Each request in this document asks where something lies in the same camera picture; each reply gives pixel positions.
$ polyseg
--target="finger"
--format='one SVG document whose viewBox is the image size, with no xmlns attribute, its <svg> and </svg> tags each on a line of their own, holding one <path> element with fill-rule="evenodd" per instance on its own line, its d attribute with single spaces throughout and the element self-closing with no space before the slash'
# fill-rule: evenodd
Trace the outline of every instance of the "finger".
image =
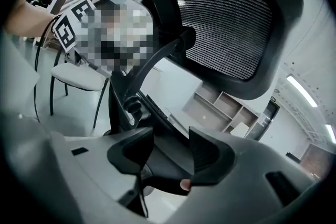
<svg viewBox="0 0 336 224">
<path fill-rule="evenodd" d="M 190 191 L 190 187 L 191 187 L 191 181 L 190 181 L 190 179 L 183 179 L 183 180 L 181 180 L 180 187 L 183 190 Z"/>
</svg>

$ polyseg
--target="mesh backrest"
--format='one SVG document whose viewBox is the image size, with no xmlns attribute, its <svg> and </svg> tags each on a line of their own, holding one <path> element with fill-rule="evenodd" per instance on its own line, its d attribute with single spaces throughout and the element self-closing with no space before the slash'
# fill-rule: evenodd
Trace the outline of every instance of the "mesh backrest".
<svg viewBox="0 0 336 224">
<path fill-rule="evenodd" d="M 249 79 L 266 46 L 272 13 L 264 0 L 177 0 L 182 24 L 196 30 L 187 58 Z"/>
</svg>

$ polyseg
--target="chair seat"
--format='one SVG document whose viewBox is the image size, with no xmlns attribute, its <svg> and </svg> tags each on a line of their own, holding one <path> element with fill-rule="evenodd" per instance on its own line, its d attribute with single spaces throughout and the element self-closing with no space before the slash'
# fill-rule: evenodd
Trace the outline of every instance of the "chair seat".
<svg viewBox="0 0 336 224">
<path fill-rule="evenodd" d="M 71 63 L 61 63 L 53 67 L 51 75 L 70 86 L 87 91 L 100 91 L 106 79 L 87 66 L 75 66 Z"/>
</svg>

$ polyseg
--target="white floor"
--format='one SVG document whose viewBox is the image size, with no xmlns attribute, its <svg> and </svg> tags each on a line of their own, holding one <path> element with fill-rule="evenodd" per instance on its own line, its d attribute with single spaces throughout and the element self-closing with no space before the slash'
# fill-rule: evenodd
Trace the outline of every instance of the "white floor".
<svg viewBox="0 0 336 224">
<path fill-rule="evenodd" d="M 23 57 L 34 67 L 36 47 L 29 41 L 13 39 L 16 48 Z M 57 131 L 64 136 L 100 136 L 110 129 L 108 113 L 108 91 L 103 96 L 96 128 L 93 120 L 96 112 L 100 92 L 87 92 L 68 87 L 69 95 L 65 96 L 64 84 L 55 80 L 54 86 L 54 114 L 49 112 L 50 71 L 54 66 L 56 51 L 41 50 L 38 63 L 40 79 L 37 83 L 37 110 L 41 123 L 46 128 Z M 25 116 L 36 117 L 31 93 L 23 111 Z M 149 220 L 154 223 L 164 223 L 186 199 L 184 196 L 172 195 L 155 189 L 145 202 L 149 211 Z"/>
</svg>

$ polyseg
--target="chair leg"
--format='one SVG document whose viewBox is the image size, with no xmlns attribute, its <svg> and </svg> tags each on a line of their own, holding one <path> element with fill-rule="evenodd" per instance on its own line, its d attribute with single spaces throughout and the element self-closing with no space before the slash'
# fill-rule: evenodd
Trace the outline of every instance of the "chair leg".
<svg viewBox="0 0 336 224">
<path fill-rule="evenodd" d="M 66 83 L 64 83 L 64 86 L 65 86 L 65 95 L 68 96 L 68 85 Z"/>
<path fill-rule="evenodd" d="M 55 77 L 51 76 L 51 83 L 50 83 L 50 100 L 49 100 L 49 105 L 50 105 L 50 115 L 52 116 L 54 114 L 54 83 L 55 83 Z"/>
<path fill-rule="evenodd" d="M 106 86 L 107 86 L 108 82 L 109 82 L 109 79 L 106 79 L 105 83 L 104 83 L 104 87 L 103 87 L 103 89 L 101 90 L 101 93 L 100 93 L 99 102 L 98 102 L 98 106 L 97 106 L 97 110 L 96 110 L 96 115 L 94 117 L 95 121 L 93 122 L 93 128 L 96 128 L 96 121 L 97 121 L 97 117 L 98 117 L 98 112 L 99 112 L 101 99 L 103 98 L 103 95 L 104 95 L 104 92 L 105 92 L 105 89 L 106 89 Z"/>
</svg>

